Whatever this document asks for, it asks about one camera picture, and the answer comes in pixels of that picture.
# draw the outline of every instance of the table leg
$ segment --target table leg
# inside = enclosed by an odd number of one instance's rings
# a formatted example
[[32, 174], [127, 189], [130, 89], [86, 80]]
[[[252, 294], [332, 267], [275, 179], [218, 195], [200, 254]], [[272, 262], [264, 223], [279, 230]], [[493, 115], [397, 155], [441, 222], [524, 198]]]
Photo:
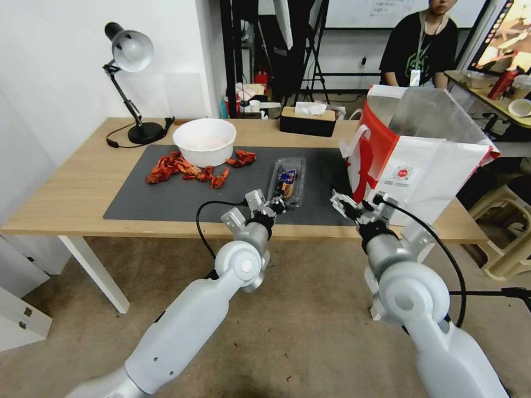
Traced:
[[87, 271], [88, 275], [116, 307], [118, 312], [126, 313], [129, 309], [129, 301], [83, 237], [59, 235], [59, 239]]

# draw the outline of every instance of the plastic stool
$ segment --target plastic stool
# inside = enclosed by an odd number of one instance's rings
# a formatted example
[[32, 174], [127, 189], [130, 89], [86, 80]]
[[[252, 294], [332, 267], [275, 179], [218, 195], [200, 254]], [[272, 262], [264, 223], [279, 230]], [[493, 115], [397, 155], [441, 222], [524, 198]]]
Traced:
[[[482, 267], [485, 274], [492, 279], [505, 280], [531, 270], [531, 260], [528, 259], [531, 256], [531, 176], [515, 178], [487, 194], [470, 210], [470, 215], [477, 220], [497, 203], [513, 206], [527, 224], [525, 231], [503, 249], [491, 240], [478, 245], [487, 256], [487, 263]], [[495, 218], [506, 222], [514, 216], [514, 211], [509, 209], [506, 206]]]

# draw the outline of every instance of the desk lamp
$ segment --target desk lamp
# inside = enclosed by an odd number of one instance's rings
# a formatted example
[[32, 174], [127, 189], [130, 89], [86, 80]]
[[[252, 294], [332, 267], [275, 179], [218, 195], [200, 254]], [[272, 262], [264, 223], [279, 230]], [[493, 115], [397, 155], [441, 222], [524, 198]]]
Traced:
[[166, 130], [157, 123], [143, 123], [142, 115], [134, 103], [126, 97], [114, 78], [116, 72], [139, 72], [145, 69], [153, 58], [153, 43], [149, 38], [135, 30], [124, 30], [116, 22], [105, 26], [105, 34], [112, 42], [113, 59], [103, 66], [112, 83], [123, 99], [123, 103], [133, 115], [135, 126], [129, 130], [127, 137], [135, 144], [149, 144], [163, 138]]

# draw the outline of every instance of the red and white paper bag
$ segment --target red and white paper bag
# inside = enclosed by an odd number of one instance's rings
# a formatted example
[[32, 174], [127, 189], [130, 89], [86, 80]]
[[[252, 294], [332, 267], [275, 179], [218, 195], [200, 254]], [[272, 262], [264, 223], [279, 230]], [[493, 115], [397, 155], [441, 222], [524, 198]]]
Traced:
[[[431, 224], [476, 168], [499, 156], [447, 91], [377, 85], [369, 90], [356, 134], [340, 149], [354, 201], [385, 192]], [[409, 222], [399, 212], [391, 219]]]

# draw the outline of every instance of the person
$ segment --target person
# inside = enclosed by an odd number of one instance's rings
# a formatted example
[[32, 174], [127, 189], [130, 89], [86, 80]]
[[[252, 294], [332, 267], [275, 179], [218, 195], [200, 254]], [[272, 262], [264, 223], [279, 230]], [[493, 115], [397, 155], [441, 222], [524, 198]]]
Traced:
[[457, 49], [457, 26], [446, 13], [456, 2], [429, 0], [427, 10], [398, 23], [380, 63], [381, 84], [409, 87], [433, 79], [435, 87], [446, 88], [444, 71], [455, 68]]

